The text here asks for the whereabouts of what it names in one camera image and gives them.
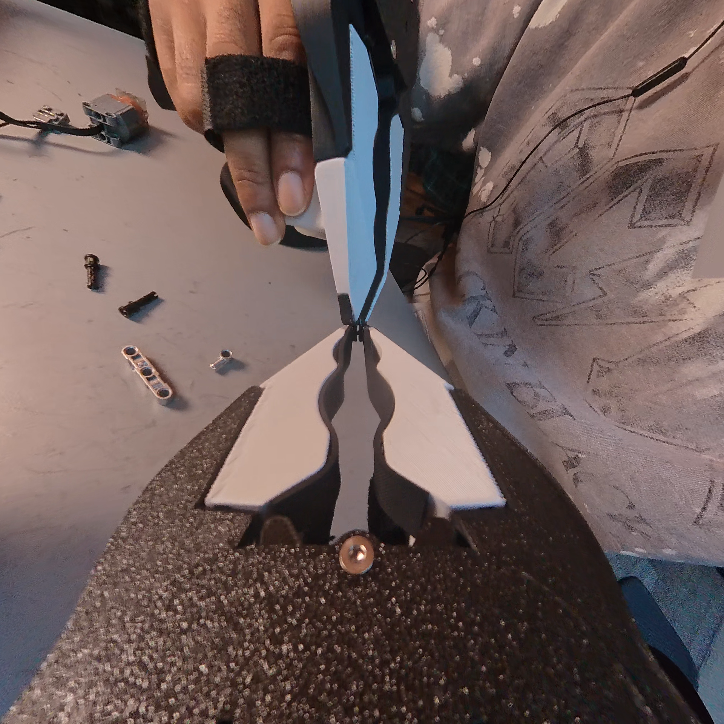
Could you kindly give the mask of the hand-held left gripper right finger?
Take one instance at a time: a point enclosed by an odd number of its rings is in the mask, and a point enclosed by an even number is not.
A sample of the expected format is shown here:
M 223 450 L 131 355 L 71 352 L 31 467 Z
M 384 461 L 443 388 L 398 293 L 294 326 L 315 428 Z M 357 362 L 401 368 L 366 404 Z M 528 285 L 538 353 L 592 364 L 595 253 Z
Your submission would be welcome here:
M 374 491 L 393 521 L 499 508 L 505 499 L 441 376 L 373 327 L 364 328 L 374 437 Z

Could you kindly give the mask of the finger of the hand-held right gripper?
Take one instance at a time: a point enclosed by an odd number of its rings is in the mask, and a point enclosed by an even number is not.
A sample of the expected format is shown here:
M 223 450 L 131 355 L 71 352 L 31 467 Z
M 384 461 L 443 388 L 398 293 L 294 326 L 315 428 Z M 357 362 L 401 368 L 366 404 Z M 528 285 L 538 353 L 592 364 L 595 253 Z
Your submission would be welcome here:
M 366 324 L 384 285 L 400 217 L 404 130 L 402 76 L 373 67 L 349 27 L 352 148 L 347 156 L 348 296 L 352 320 Z
M 347 158 L 331 158 L 315 168 L 334 284 L 347 299 L 339 303 L 346 324 L 359 320 L 364 305 L 364 215 L 352 166 Z

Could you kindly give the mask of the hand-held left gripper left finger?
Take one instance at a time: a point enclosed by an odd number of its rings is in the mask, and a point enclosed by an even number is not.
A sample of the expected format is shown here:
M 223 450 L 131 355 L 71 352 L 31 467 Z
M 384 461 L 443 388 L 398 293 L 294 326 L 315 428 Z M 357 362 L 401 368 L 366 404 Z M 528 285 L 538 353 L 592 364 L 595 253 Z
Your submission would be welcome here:
M 206 494 L 207 508 L 258 512 L 338 459 L 333 420 L 356 339 L 341 328 L 261 385 L 261 396 Z

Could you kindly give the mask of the short grey brick beam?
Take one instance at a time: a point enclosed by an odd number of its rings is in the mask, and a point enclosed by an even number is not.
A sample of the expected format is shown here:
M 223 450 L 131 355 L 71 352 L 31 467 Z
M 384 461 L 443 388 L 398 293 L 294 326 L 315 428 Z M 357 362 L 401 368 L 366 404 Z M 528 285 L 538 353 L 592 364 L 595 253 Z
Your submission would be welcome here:
M 161 404 L 172 400 L 174 390 L 160 376 L 150 360 L 134 345 L 127 345 L 121 349 L 122 356 L 129 363 L 134 372 L 142 379 L 145 387 Z

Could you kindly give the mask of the person's right hand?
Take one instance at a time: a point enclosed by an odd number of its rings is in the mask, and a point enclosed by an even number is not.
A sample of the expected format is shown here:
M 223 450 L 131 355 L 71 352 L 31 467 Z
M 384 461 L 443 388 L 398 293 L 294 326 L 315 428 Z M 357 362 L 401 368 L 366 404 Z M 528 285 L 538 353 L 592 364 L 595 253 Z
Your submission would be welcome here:
M 181 120 L 203 132 L 202 75 L 207 58 L 265 56 L 305 63 L 288 1 L 150 1 L 161 75 Z M 312 141 L 266 129 L 223 134 L 240 205 L 262 245 L 285 234 L 285 218 L 308 208 L 313 193 Z

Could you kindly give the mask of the grey printed sweatshirt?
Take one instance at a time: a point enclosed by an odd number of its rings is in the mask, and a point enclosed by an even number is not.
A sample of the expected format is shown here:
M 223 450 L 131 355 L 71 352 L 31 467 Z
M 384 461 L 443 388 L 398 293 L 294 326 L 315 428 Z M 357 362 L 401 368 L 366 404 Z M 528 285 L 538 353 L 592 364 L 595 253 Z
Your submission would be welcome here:
M 602 546 L 722 565 L 723 3 L 421 2 L 413 138 L 475 210 L 425 321 Z

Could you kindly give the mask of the dark blue chair seat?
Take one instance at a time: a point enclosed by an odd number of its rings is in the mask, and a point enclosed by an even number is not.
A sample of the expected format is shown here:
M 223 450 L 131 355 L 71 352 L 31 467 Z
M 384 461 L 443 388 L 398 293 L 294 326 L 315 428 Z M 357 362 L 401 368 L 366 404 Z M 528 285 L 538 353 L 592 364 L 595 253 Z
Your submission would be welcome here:
M 722 568 L 609 554 L 647 641 L 673 659 L 714 722 L 723 721 Z

